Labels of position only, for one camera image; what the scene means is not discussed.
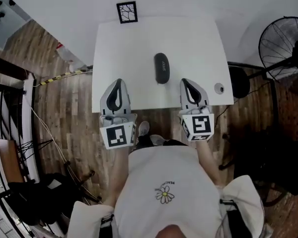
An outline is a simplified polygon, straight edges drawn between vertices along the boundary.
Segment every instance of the white marker cube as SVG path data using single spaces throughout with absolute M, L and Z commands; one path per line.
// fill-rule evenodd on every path
M 214 134 L 214 114 L 182 115 L 181 126 L 189 141 L 209 140 Z
M 106 149 L 133 146 L 135 142 L 136 124 L 125 122 L 100 128 Z

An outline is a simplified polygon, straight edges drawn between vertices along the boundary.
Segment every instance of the shoe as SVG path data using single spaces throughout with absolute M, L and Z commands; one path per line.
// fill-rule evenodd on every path
M 161 146 L 166 141 L 162 136 L 160 135 L 151 135 L 150 136 L 151 142 L 153 145 Z
M 142 123 L 140 123 L 139 125 L 139 135 L 138 136 L 144 136 L 146 134 L 149 133 L 149 129 L 150 129 L 150 124 L 147 121 L 143 121 Z

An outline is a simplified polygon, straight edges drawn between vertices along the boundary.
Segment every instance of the forearm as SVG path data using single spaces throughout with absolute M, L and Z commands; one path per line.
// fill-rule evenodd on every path
M 112 167 L 110 172 L 107 199 L 104 204 L 115 207 L 120 192 L 125 186 L 129 172 L 129 150 L 129 147 L 119 148 L 115 150 L 114 166 Z
M 215 185 L 222 186 L 223 183 L 221 180 L 219 168 L 212 156 L 212 152 L 210 150 L 208 142 L 206 140 L 197 141 L 196 146 L 200 165 Z

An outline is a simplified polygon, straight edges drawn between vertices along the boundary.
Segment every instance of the black and yellow striped tape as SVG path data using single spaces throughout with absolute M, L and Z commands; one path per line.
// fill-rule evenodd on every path
M 82 73 L 90 72 L 92 70 L 93 69 L 79 69 L 79 70 L 76 70 L 74 72 L 66 72 L 66 73 L 61 74 L 61 75 L 58 75 L 58 76 L 56 76 L 54 78 L 50 78 L 48 80 L 45 80 L 45 81 L 41 82 L 39 85 L 46 85 L 46 84 L 48 84 L 50 82 L 53 82 L 55 80 L 59 80 L 59 79 L 62 79 L 62 78 L 68 77 L 68 76 L 79 75 L 79 74 L 82 74 Z

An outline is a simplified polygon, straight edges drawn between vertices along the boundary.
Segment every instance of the person's left arm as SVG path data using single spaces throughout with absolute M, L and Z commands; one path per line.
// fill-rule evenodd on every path
M 124 147 L 115 150 L 114 166 L 111 169 L 109 186 L 107 190 L 107 198 L 103 202 L 115 208 L 117 199 L 123 190 L 129 172 L 128 156 L 130 148 Z

